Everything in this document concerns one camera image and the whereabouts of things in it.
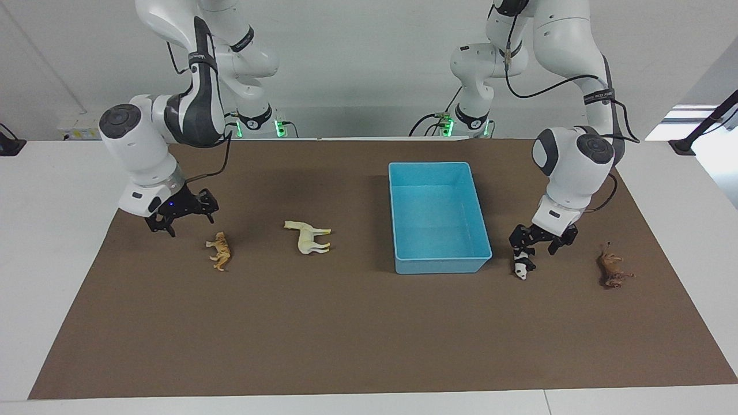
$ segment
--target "brown toy animal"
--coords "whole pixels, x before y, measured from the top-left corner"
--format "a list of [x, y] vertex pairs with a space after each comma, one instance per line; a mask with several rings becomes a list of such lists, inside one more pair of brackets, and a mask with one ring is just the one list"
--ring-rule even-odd
[[228, 247], [228, 242], [226, 241], [226, 235], [225, 233], [218, 232], [215, 234], [215, 242], [205, 242], [205, 247], [210, 248], [214, 247], [218, 250], [218, 254], [215, 256], [211, 256], [211, 261], [217, 261], [218, 263], [213, 265], [213, 268], [215, 268], [218, 271], [225, 271], [222, 267], [228, 262], [230, 259], [230, 248]]
[[623, 286], [623, 281], [625, 281], [625, 278], [635, 277], [635, 275], [633, 274], [626, 274], [621, 271], [620, 263], [623, 261], [623, 258], [620, 258], [619, 256], [615, 256], [615, 254], [610, 253], [609, 243], [607, 244], [607, 247], [601, 247], [601, 248], [602, 248], [602, 255], [600, 255], [599, 257], [599, 263], [604, 268], [604, 272], [605, 272], [604, 285], [606, 287], [620, 288]]

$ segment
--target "brown mat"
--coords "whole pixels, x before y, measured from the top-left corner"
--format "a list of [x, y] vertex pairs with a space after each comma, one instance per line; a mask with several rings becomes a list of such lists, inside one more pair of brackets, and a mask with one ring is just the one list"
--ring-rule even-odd
[[[234, 143], [226, 172], [193, 186], [218, 198], [215, 225], [191, 216], [171, 239], [115, 216], [30, 399], [735, 383], [624, 186], [579, 221], [574, 246], [541, 246], [527, 281], [511, 274], [508, 235], [547, 182], [530, 148]], [[222, 151], [173, 148], [192, 173]], [[471, 164], [495, 254], [479, 273], [394, 273], [395, 161]], [[333, 250], [299, 254], [285, 219], [333, 228], [319, 239]], [[223, 273], [204, 248], [219, 230], [234, 254]], [[599, 284], [607, 241], [638, 276], [622, 289]]]

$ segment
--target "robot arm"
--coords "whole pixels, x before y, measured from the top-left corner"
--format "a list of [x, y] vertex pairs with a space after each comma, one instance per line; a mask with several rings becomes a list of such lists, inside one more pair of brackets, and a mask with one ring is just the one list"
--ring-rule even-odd
[[178, 95], [138, 96], [109, 109], [100, 118], [100, 132], [131, 178], [120, 208], [145, 217], [152, 231], [166, 230], [174, 236], [174, 219], [200, 213], [212, 222], [211, 214], [218, 210], [207, 189], [197, 196], [190, 192], [167, 149], [167, 141], [208, 148], [223, 137], [215, 43], [191, 1], [137, 0], [136, 6], [139, 17], [157, 34], [190, 52], [192, 83]]
[[488, 123], [489, 108], [494, 98], [493, 88], [486, 83], [491, 78], [504, 78], [505, 45], [512, 29], [511, 40], [517, 45], [511, 53], [508, 76], [520, 75], [528, 66], [528, 49], [523, 46], [523, 29], [529, 20], [512, 27], [514, 18], [504, 16], [497, 7], [487, 18], [486, 44], [469, 44], [456, 49], [451, 57], [451, 72], [461, 81], [459, 104], [451, 113], [454, 135], [481, 137]]
[[277, 73], [276, 53], [260, 43], [239, 10], [238, 0], [199, 0], [199, 3], [213, 35], [224, 45], [216, 48], [215, 58], [220, 79], [235, 98], [235, 107], [227, 107], [227, 112], [238, 115], [247, 137], [273, 137], [275, 133], [281, 137], [277, 109], [269, 104], [264, 88], [256, 79]]
[[[457, 124], [470, 136], [480, 135], [492, 99], [484, 80], [507, 78], [509, 85], [509, 78], [525, 68], [528, 54], [521, 37], [531, 21], [536, 59], [550, 72], [576, 78], [588, 125], [549, 128], [534, 143], [534, 161], [550, 182], [533, 224], [519, 225], [510, 236], [515, 272], [521, 279], [535, 269], [529, 258], [535, 254], [533, 244], [550, 241], [553, 255], [574, 242], [578, 233], [574, 223], [625, 149], [624, 141], [614, 138], [622, 137], [615, 92], [607, 59], [592, 37], [588, 0], [496, 0], [487, 22], [490, 44], [462, 47], [452, 58], [454, 74], [466, 92], [454, 113], [455, 121], [461, 121]], [[474, 123], [464, 122], [465, 118]]]

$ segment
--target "blue plastic bin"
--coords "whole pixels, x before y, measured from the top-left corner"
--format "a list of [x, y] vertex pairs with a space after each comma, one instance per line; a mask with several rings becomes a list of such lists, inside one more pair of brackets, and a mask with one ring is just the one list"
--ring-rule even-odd
[[390, 163], [398, 274], [477, 272], [492, 257], [465, 162]]

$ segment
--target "white wall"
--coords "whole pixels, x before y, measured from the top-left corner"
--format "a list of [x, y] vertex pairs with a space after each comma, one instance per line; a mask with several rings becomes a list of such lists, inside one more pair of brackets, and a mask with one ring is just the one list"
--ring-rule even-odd
[[[133, 0], [0, 0], [59, 78], [91, 114], [140, 93], [180, 92], [166, 46], [141, 24]], [[402, 135], [440, 111], [458, 87], [451, 51], [485, 41], [488, 0], [253, 0], [244, 4], [256, 36], [281, 57], [264, 81], [271, 101], [303, 136]], [[613, 67], [618, 97], [645, 136], [738, 34], [734, 0], [591, 0], [594, 36]], [[0, 7], [0, 14], [5, 10]], [[20, 36], [0, 25], [0, 117], [32, 139], [56, 137], [77, 113], [59, 82], [22, 58]], [[184, 53], [178, 53], [184, 62]], [[513, 79], [523, 92], [557, 82], [536, 63]], [[574, 85], [533, 100], [514, 99], [493, 81], [492, 116], [505, 136], [533, 137], [547, 126], [579, 123]]]
[[738, 38], [689, 90], [681, 103], [718, 105], [736, 89], [738, 89]]

